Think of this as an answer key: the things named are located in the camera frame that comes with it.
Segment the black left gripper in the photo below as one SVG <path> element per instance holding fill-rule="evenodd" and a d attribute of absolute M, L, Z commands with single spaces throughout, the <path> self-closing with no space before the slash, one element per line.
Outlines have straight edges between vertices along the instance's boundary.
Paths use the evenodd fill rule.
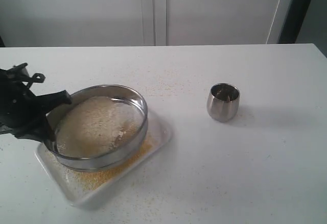
<path fill-rule="evenodd" d="M 36 96 L 30 88 L 44 80 L 41 73 L 12 79 L 7 70 L 1 69 L 1 134 L 39 142 L 55 141 L 54 131 L 39 104 L 43 107 L 70 105 L 72 98 L 66 90 Z"/>

